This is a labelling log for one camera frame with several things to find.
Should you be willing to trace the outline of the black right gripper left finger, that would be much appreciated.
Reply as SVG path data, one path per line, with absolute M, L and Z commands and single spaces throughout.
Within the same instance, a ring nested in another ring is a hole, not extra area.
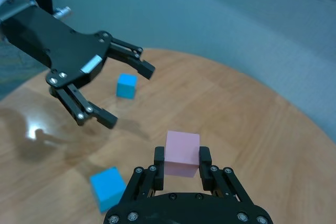
M 154 150 L 153 164 L 148 168 L 136 167 L 132 177 L 135 178 L 133 196 L 131 199 L 140 200 L 155 196 L 164 186 L 164 147 Z

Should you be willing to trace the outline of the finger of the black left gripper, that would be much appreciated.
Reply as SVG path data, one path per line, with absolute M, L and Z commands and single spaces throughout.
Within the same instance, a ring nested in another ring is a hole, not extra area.
M 114 60 L 128 64 L 143 77 L 151 79 L 155 72 L 155 66 L 145 60 L 142 60 L 142 53 L 143 48 L 113 37 L 107 51 L 107 56 Z
M 112 129 L 118 121 L 110 112 L 86 100 L 74 84 L 60 89 L 50 87 L 49 92 L 63 104 L 79 126 L 83 126 L 91 118 L 96 118 L 100 124 Z

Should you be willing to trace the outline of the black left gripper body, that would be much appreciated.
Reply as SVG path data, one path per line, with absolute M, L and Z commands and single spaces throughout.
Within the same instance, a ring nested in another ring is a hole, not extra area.
M 112 36 L 82 34 L 39 7 L 28 7 L 1 24 L 8 41 L 50 69 L 48 84 L 81 88 L 102 70 Z

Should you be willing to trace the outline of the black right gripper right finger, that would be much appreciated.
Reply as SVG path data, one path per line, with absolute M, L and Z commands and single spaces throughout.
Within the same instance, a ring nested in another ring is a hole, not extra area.
M 212 164 L 211 153 L 206 146 L 199 149 L 199 172 L 203 190 L 209 191 L 212 196 L 253 203 L 231 167 L 220 169 Z

